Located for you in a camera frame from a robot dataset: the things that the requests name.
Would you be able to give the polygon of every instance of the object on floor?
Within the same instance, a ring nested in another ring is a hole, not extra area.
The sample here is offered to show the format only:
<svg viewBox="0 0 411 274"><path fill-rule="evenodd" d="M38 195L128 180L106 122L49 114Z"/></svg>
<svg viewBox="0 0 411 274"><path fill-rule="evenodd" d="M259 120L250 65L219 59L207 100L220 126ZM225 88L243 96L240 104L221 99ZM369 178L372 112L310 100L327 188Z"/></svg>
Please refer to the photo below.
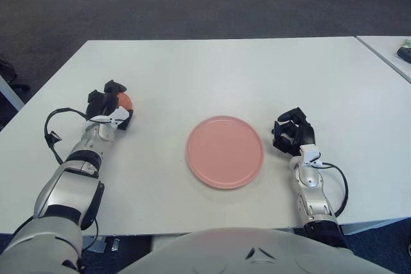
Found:
<svg viewBox="0 0 411 274"><path fill-rule="evenodd" d="M234 189L254 179L263 165L263 145L245 121L229 116L209 118L188 137L186 158L204 183Z"/></svg>
<svg viewBox="0 0 411 274"><path fill-rule="evenodd" d="M28 91L30 87L25 84L14 84L13 82L17 77L14 66L6 60L4 55L0 54L0 92L5 98L14 106L16 110L20 110L24 103L14 92L15 89L21 89Z"/></svg>

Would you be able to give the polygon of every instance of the round plate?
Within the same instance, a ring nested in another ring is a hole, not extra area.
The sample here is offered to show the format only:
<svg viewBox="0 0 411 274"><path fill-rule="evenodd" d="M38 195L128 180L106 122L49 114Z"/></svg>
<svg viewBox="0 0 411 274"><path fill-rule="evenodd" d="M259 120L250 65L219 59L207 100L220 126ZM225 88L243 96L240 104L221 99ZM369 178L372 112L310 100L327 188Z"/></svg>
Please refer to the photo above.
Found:
<svg viewBox="0 0 411 274"><path fill-rule="evenodd" d="M257 132L229 116L212 117L188 137L187 162L204 183L233 189L249 183L263 165L264 152Z"/></svg>

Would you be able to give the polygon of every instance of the orange ball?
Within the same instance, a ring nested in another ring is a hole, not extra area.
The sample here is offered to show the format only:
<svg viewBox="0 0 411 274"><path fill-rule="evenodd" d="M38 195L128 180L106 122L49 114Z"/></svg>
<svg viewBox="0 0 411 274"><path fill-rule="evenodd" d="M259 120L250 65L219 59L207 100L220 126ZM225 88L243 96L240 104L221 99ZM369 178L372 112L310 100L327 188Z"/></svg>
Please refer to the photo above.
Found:
<svg viewBox="0 0 411 274"><path fill-rule="evenodd" d="M133 103L131 103L130 97L126 95L124 92L119 92L117 94L118 97L118 106L123 107L125 110L131 110L133 109Z"/></svg>

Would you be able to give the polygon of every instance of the gray carpet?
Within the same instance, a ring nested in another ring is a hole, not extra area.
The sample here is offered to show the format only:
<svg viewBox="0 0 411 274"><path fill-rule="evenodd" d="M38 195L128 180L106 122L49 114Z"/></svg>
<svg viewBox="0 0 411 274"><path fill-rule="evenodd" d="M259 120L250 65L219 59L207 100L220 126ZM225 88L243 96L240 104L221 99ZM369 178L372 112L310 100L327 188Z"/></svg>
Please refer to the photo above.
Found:
<svg viewBox="0 0 411 274"><path fill-rule="evenodd" d="M27 100L87 40L411 35L410 18L411 0L0 0L0 53Z"/></svg>

